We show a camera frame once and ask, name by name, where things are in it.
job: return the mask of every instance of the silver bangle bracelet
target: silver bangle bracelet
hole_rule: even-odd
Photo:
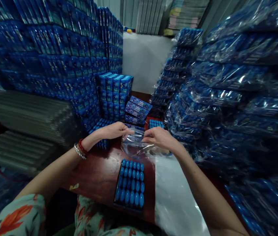
[[[76,153],[79,155],[79,157],[81,157],[83,160],[86,160],[86,156],[83,155],[83,154],[80,152],[80,149],[79,149],[77,143],[74,144],[74,149],[75,149]]]

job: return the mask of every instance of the red beaded bracelet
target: red beaded bracelet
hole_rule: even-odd
[[[82,141],[83,139],[80,139],[80,141],[78,142],[78,146],[84,154],[87,154],[87,150],[85,150],[84,147],[82,146]]]

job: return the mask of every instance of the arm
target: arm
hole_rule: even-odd
[[[143,142],[168,149],[175,155],[212,235],[249,235],[231,206],[181,143],[161,127],[147,130],[144,136]]]
[[[123,134],[132,132],[126,130],[128,127],[121,122],[100,128],[82,141],[82,146],[85,150],[89,151],[97,142],[102,139],[113,139]],[[23,197],[28,194],[37,193],[45,197],[45,201],[48,203],[66,180],[71,171],[80,162],[81,158],[76,153],[74,148],[71,148],[57,160],[47,166],[42,172],[40,172],[32,181],[30,181],[24,189],[16,196],[15,199]]]

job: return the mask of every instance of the white wall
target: white wall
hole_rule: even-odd
[[[134,77],[133,91],[154,91],[153,85],[160,77],[171,47],[171,40],[167,37],[123,34],[122,74]]]

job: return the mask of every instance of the sleeve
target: sleeve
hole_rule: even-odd
[[[39,194],[23,196],[0,212],[1,235],[44,235],[45,199]]]

